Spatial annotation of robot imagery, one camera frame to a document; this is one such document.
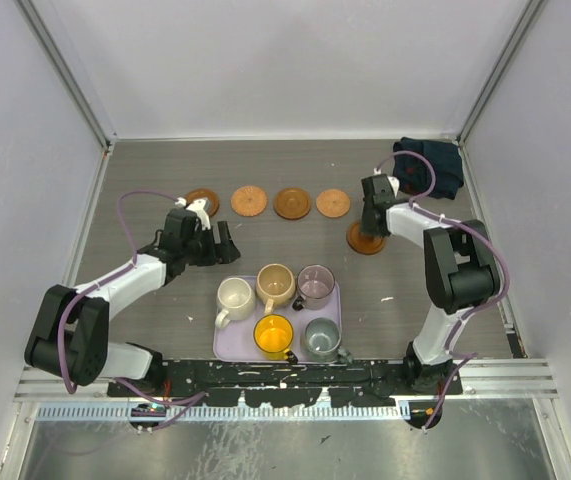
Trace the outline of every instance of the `tray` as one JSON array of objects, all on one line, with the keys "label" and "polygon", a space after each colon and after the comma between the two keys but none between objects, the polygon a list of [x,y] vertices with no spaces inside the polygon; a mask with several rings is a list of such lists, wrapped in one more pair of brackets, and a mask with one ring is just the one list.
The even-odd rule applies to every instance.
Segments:
[{"label": "tray", "polygon": [[[256,276],[234,275],[242,278],[250,284],[252,288],[256,286]],[[292,308],[292,302],[286,307],[277,308],[274,313],[287,318],[292,327],[294,327],[294,341],[292,342],[292,351],[298,357],[299,363],[318,363],[310,361],[301,350],[301,335],[305,331],[307,324],[318,317],[326,317],[334,321],[338,325],[339,332],[341,328],[341,290],[338,283],[334,286],[334,290],[330,294],[329,303],[320,310],[308,310],[304,308],[297,312]],[[256,298],[256,309],[254,313],[245,320],[237,322],[229,322],[227,327],[223,329],[217,328],[214,331],[214,355],[224,362],[264,362],[274,363],[266,359],[259,348],[254,343],[254,327],[256,323],[263,318],[265,306]]]}]

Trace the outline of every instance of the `white panel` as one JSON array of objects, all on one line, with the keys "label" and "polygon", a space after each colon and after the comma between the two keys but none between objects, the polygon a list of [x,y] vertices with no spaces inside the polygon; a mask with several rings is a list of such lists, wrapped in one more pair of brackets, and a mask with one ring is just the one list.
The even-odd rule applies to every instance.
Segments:
[{"label": "white panel", "polygon": [[394,138],[461,129],[526,0],[35,4],[121,138]]},{"label": "white panel", "polygon": [[571,2],[549,1],[468,147],[516,320],[571,422]]},{"label": "white panel", "polygon": [[0,459],[23,349],[45,289],[62,279],[100,158],[21,14],[0,0]]}]

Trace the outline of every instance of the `folded cloth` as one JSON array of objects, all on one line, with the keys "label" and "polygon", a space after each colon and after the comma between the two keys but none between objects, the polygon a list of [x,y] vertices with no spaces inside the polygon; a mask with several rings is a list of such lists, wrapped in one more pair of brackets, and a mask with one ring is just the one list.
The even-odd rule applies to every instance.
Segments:
[{"label": "folded cloth", "polygon": [[[435,140],[415,140],[403,137],[394,143],[394,152],[409,150],[423,155],[434,167],[436,186],[430,197],[454,200],[456,192],[465,182],[463,159],[453,143]],[[394,176],[400,181],[400,189],[410,195],[417,195],[429,188],[431,178],[423,162],[410,155],[398,155],[394,163]]]}]

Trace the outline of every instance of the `cup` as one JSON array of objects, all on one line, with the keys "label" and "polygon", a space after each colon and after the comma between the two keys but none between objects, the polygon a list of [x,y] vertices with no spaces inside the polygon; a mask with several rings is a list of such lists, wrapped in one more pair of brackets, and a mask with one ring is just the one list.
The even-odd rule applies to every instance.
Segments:
[{"label": "cup", "polygon": [[350,364],[354,357],[341,346],[341,332],[338,325],[329,318],[315,318],[301,335],[301,348],[314,362],[330,363],[339,360]]},{"label": "cup", "polygon": [[285,265],[266,265],[256,277],[256,294],[265,304],[265,315],[285,306],[296,293],[294,274]]},{"label": "cup", "polygon": [[329,268],[322,265],[309,265],[300,271],[296,279],[298,297],[294,300],[292,308],[296,311],[308,308],[320,310],[329,301],[336,280]]},{"label": "cup", "polygon": [[216,328],[225,328],[234,320],[245,320],[256,308],[256,295],[252,287],[242,278],[226,278],[216,292]]},{"label": "cup", "polygon": [[291,350],[293,340],[294,328],[281,315],[266,315],[254,327],[254,342],[269,360],[298,363],[298,358]]}]

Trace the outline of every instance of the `wood grain surface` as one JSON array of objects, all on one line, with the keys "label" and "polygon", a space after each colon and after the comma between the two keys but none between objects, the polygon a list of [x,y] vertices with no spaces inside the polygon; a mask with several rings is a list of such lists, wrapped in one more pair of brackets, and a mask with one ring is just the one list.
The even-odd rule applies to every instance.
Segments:
[{"label": "wood grain surface", "polygon": [[[188,267],[161,290],[121,312],[110,324],[110,339],[139,343],[166,357],[213,358],[215,295],[229,275],[252,275],[268,263],[295,273],[308,264],[330,268],[341,286],[343,342],[356,357],[401,358],[420,331],[429,309],[423,252],[391,237],[377,255],[355,253],[346,243],[347,227],[362,209],[360,179],[389,155],[391,141],[176,141],[119,142],[96,208],[77,283],[125,263],[130,250],[115,212],[117,197],[133,189],[185,195],[199,187],[220,197],[215,221],[227,220],[242,258],[231,265]],[[263,188],[270,205],[252,218],[234,213],[232,193],[243,185]],[[279,218],[271,201],[281,189],[304,188],[312,198],[329,188],[350,195],[352,208],[338,219],[315,208],[305,218]],[[130,197],[124,211],[138,245],[162,228],[171,202]],[[423,207],[458,219],[471,218],[462,189],[455,201],[426,199]],[[473,317],[458,342],[460,352],[482,357],[511,356],[497,308]]]}]

